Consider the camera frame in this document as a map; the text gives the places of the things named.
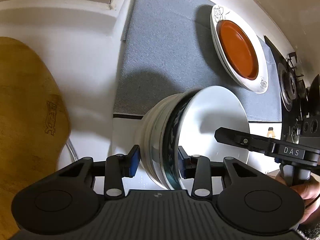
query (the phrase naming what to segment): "brown bowl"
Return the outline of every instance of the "brown bowl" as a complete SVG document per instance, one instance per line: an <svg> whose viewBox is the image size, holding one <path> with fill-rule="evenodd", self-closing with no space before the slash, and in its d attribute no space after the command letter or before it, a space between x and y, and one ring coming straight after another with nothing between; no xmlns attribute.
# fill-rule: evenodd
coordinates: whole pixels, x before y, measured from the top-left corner
<svg viewBox="0 0 320 240"><path fill-rule="evenodd" d="M259 65L256 52L248 36L234 22L222 20L218 22L219 39L232 68L242 77L255 80Z"/></svg>

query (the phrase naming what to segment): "gray mat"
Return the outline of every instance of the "gray mat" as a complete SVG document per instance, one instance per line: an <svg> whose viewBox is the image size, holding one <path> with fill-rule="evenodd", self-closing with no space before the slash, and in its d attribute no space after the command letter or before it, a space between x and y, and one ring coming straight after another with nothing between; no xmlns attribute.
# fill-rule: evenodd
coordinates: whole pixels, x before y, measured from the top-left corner
<svg viewBox="0 0 320 240"><path fill-rule="evenodd" d="M255 94L237 85L216 54L209 0L136 0L129 24L114 113L144 115L163 98L219 85L241 101L250 121L281 121L276 63L266 56L269 87Z"/></svg>

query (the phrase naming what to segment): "stack of plates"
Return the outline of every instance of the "stack of plates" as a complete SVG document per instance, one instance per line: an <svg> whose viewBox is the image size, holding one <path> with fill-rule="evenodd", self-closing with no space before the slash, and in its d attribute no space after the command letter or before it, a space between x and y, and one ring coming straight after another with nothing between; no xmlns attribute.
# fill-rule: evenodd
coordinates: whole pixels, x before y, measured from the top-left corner
<svg viewBox="0 0 320 240"><path fill-rule="evenodd" d="M250 40L257 60L258 60L258 75L254 80L240 76L237 71L232 67L231 63L227 60L226 53L223 50L221 40L219 38L219 24L223 20L229 20L238 25ZM268 89L268 69L266 58L263 53L262 46L259 39L252 28L234 11L228 9L225 6L215 5L212 8L211 16L211 33L214 47L217 51L218 57L233 80L240 86L246 88L249 91L257 94L265 93Z"/></svg>
<svg viewBox="0 0 320 240"><path fill-rule="evenodd" d="M247 163L248 150L215 140L215 130L220 127L250 132L239 99L224 87L212 86L163 99L143 117L136 133L144 169L165 189L191 191L192 179L184 180L179 173L178 146L188 155L207 156L211 161L222 162L232 156Z"/></svg>

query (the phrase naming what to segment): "wooden cutting board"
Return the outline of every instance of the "wooden cutting board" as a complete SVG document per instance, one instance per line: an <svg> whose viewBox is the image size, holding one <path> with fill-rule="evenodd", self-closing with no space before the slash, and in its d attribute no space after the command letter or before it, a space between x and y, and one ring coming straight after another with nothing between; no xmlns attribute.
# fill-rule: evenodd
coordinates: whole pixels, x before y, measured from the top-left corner
<svg viewBox="0 0 320 240"><path fill-rule="evenodd" d="M0 239L18 227L14 195L53 173L70 133L59 88L39 56L0 37Z"/></svg>

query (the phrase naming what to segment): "hand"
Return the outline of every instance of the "hand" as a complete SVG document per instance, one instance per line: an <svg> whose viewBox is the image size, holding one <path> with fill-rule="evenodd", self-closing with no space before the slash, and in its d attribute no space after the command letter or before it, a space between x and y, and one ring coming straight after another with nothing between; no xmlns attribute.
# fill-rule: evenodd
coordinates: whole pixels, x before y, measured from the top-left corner
<svg viewBox="0 0 320 240"><path fill-rule="evenodd" d="M280 172L277 174L277 181L286 185L284 179L281 177ZM320 183L313 177L310 177L310 180L291 187L295 192L297 192L302 199L305 200L304 205L307 206L310 204L319 194L320 194ZM305 209L302 219L300 223L307 221L307 219L311 216L313 212L315 212L320 206L320 198L318 198L311 206Z"/></svg>

